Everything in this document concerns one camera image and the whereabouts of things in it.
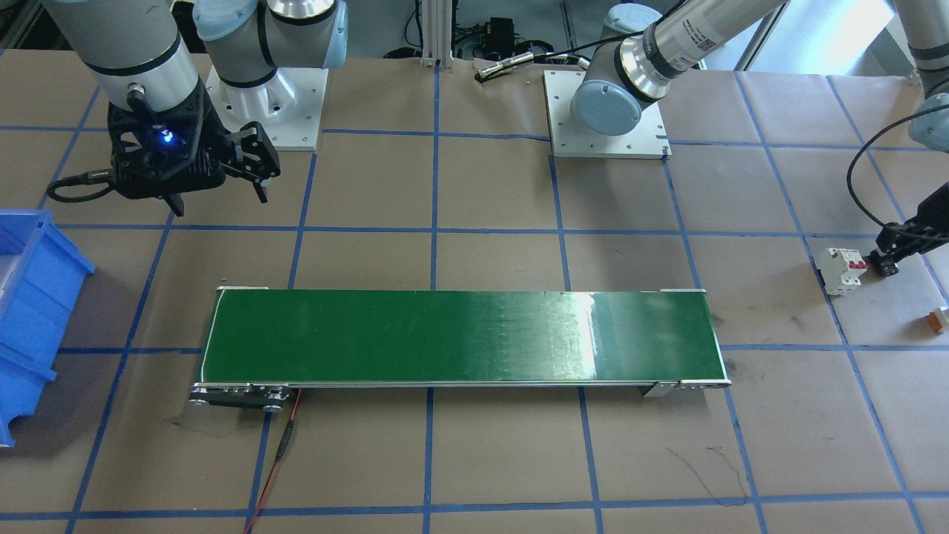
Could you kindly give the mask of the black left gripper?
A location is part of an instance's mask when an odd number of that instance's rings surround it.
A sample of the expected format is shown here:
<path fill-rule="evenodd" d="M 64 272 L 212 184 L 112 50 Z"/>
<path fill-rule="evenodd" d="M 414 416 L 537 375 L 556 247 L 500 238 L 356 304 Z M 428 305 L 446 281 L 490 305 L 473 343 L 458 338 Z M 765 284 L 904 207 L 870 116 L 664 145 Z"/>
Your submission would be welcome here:
<path fill-rule="evenodd" d="M 916 206 L 916 215 L 902 224 L 885 224 L 869 254 L 869 264 L 882 277 L 899 273 L 898 262 L 924 254 L 947 243 L 948 183 Z"/>

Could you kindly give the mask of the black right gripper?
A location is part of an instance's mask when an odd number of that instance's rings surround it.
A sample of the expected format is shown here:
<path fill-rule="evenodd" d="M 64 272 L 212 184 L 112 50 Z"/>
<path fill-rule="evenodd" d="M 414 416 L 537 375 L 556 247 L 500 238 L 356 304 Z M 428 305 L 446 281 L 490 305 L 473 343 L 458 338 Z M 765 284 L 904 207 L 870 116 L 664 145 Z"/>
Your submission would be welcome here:
<path fill-rule="evenodd" d="M 109 105 L 108 134 L 115 192 L 130 200 L 163 197 L 175 217 L 185 214 L 179 194 L 223 185 L 222 165 L 228 176 L 247 180 L 262 204 L 268 203 L 268 186 L 282 173 L 280 156 L 261 122 L 248 122 L 227 135 L 203 81 L 168 111 L 152 111 L 149 105 L 124 111 Z"/>

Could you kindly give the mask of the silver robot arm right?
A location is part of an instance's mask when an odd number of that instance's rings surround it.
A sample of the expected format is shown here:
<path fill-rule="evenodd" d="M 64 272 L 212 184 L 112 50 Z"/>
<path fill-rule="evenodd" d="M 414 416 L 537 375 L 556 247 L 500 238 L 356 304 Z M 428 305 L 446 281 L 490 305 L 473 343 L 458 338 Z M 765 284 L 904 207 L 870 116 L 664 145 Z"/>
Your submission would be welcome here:
<path fill-rule="evenodd" d="M 182 195 L 247 180 L 260 202 L 279 150 L 315 148 L 329 70 L 345 64 L 345 1 L 196 1 L 211 59 L 203 80 L 169 4 L 45 1 L 108 96 L 110 164 L 55 180 L 47 196 L 91 202 L 153 197 L 178 217 Z"/>

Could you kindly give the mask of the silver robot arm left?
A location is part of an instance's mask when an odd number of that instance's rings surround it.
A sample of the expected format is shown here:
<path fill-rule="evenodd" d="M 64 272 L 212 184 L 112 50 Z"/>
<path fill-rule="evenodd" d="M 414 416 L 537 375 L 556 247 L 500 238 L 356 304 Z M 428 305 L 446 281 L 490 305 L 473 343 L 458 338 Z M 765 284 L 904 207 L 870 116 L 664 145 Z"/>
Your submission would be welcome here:
<path fill-rule="evenodd" d="M 664 98 L 675 78 L 780 6 L 779 1 L 681 1 L 643 30 L 631 30 L 626 20 L 611 15 L 594 44 L 572 104 L 574 114 L 599 134 L 633 131 L 644 109 Z M 947 3 L 896 1 L 893 6 L 923 89 L 922 104 L 904 124 L 913 141 L 946 152 Z M 869 260 L 881 276 L 893 276 L 902 258 L 945 244 L 947 224 L 947 186 L 942 185 L 906 222 L 880 223 Z"/>

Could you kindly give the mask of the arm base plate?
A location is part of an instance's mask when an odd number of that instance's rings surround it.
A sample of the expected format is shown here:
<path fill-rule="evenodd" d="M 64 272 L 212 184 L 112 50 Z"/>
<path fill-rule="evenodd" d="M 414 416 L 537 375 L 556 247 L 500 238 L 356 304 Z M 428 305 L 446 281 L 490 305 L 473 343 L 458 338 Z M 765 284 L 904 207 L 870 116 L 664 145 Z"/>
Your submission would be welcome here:
<path fill-rule="evenodd" d="M 561 158 L 663 159 L 672 154 L 660 106 L 641 108 L 614 82 L 583 72 L 543 72 L 552 154 Z"/>
<path fill-rule="evenodd" d="M 316 152 L 329 72 L 284 68 L 261 87 L 235 88 L 212 67 L 205 85 L 229 131 L 260 122 L 278 151 Z"/>

